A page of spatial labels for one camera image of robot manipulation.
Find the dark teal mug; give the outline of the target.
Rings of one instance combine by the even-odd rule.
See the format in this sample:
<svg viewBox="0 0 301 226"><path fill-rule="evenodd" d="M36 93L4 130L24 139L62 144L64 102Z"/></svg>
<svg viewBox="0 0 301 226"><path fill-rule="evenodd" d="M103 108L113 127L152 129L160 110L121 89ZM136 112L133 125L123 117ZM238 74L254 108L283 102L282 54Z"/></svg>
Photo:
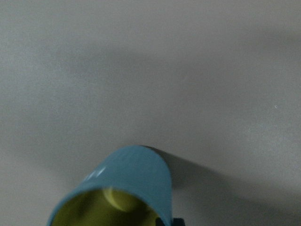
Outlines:
<svg viewBox="0 0 301 226"><path fill-rule="evenodd" d="M49 226L183 226L172 216L172 180L149 147L110 154L54 208Z"/></svg>

